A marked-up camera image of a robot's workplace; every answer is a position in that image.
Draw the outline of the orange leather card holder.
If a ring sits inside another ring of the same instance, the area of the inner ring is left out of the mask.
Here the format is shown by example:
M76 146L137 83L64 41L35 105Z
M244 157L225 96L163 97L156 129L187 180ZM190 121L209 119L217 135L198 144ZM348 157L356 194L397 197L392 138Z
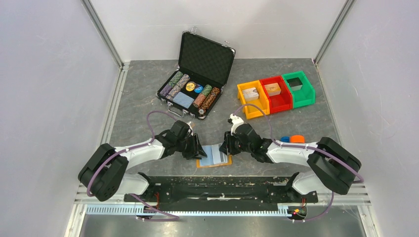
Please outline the orange leather card holder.
M224 154L219 150L220 147L221 144L203 146L203 150L207 154L207 157L196 160L196 167L206 168L231 165L232 155Z

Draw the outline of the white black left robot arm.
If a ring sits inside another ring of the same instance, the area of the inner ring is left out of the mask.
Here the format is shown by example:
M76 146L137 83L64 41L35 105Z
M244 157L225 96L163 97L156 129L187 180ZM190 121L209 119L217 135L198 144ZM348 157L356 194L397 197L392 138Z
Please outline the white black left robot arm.
M207 157L190 122L177 120L170 129L131 146L100 145L79 172L78 180L87 188L87 195L99 201L121 193L135 193L143 201L150 201L155 196L155 187L150 185L148 176L127 174L126 171L176 152L185 159Z

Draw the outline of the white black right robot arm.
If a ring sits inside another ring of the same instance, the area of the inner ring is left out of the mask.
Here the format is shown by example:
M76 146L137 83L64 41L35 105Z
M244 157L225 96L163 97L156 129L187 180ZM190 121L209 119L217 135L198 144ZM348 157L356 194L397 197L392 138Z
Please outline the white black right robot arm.
M293 175L286 197L299 201L312 191L329 190L345 195L358 177L361 162L335 140L322 137L313 143L286 143L261 138L250 124L224 133L219 150L226 155L249 153L261 163L293 163L310 168Z

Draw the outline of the blue playing card deck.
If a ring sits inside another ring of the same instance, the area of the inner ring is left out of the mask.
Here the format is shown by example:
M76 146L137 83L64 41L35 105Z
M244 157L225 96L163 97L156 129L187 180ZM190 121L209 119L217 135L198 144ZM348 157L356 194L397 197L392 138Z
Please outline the blue playing card deck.
M189 107L193 104L194 98L186 95L183 92L179 92L175 95L173 98L173 102L180 105L181 107L184 107L185 109L189 109Z

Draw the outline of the card deck in yellow bin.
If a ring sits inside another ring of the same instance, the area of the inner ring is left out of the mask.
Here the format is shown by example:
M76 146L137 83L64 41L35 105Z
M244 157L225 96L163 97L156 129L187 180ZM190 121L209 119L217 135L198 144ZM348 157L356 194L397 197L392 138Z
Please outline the card deck in yellow bin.
M242 90L242 94L246 102L259 99L259 93L255 87Z

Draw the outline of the card deck in red bin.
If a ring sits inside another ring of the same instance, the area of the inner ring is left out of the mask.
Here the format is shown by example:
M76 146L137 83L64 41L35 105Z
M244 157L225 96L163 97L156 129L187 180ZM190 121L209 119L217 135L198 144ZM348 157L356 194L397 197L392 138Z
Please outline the card deck in red bin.
M270 97L280 95L281 92L282 92L282 89L281 89L281 87L278 83L265 84L264 88L265 88L268 96L270 96Z

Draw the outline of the blue dealer chip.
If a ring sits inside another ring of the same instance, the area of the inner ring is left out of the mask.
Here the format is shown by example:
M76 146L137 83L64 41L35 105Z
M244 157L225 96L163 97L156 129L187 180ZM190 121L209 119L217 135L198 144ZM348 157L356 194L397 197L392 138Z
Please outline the blue dealer chip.
M201 85L197 85L194 89L194 92L199 94L202 92L202 90L203 90L203 87Z

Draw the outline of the yellow plastic bin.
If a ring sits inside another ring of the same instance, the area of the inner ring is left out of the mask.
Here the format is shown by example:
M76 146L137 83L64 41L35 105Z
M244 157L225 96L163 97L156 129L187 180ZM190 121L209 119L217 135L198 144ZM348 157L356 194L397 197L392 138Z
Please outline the yellow plastic bin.
M265 115L270 114L270 102L265 94L264 87L259 80L244 82L237 85L238 99L241 104L253 104L260 108ZM263 116L262 112L253 106L242 108L247 119Z

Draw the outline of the yellow dealer chip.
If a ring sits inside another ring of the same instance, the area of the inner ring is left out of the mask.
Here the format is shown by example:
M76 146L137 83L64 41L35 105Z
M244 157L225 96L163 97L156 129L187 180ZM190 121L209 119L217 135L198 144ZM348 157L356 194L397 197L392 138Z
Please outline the yellow dealer chip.
M194 82L189 82L185 86L185 89L187 91L194 91L195 88L196 88L196 84Z

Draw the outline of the red plastic bin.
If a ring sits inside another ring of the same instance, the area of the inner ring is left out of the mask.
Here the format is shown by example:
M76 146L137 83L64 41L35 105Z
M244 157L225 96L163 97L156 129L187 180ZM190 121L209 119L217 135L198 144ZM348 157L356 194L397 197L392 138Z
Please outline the red plastic bin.
M293 99L282 76L259 80L269 100L269 113L275 114L293 108Z

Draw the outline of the blue orange toy truck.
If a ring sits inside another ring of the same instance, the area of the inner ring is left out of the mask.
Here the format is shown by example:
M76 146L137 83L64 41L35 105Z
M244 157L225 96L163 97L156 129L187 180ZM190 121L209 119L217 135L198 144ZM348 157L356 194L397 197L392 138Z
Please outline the blue orange toy truck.
M305 138L302 135L283 136L280 138L280 141L285 143L305 143Z

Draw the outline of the black poker chip case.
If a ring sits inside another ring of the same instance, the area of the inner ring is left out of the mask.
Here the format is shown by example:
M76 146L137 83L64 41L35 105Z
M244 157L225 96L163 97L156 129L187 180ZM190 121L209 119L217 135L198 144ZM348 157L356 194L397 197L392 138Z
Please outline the black poker chip case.
M234 57L235 49L193 32L184 31L178 69L158 90L156 96L166 102L169 108L181 110L180 117L189 114L204 120L227 84ZM196 86L201 85L202 92L197 94L194 91L187 91L185 86L189 82L194 82ZM195 99L189 109L172 101L179 92Z

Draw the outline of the black box in green bin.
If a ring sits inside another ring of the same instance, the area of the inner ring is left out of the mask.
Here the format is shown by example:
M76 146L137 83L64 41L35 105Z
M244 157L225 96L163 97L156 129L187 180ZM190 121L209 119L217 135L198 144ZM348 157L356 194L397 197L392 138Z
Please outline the black box in green bin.
M298 91L302 88L303 83L299 78L291 78L287 80L288 85L291 88L291 91Z

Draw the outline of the green plastic bin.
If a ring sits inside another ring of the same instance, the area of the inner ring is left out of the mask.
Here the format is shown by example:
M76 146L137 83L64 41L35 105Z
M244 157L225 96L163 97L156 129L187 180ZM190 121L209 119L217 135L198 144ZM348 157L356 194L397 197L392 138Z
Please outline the green plastic bin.
M291 93L292 101L293 101L293 109L315 104L316 91L303 71L283 74L282 78L285 81ZM291 88L287 83L287 80L291 78L299 78L302 81L303 86L300 90L291 91Z

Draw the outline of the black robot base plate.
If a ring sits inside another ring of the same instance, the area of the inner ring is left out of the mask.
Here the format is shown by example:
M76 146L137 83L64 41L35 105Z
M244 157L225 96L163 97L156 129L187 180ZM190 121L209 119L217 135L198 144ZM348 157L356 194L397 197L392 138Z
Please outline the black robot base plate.
M316 191L300 195L293 176L151 176L138 195L162 211L273 211L278 204L317 203Z

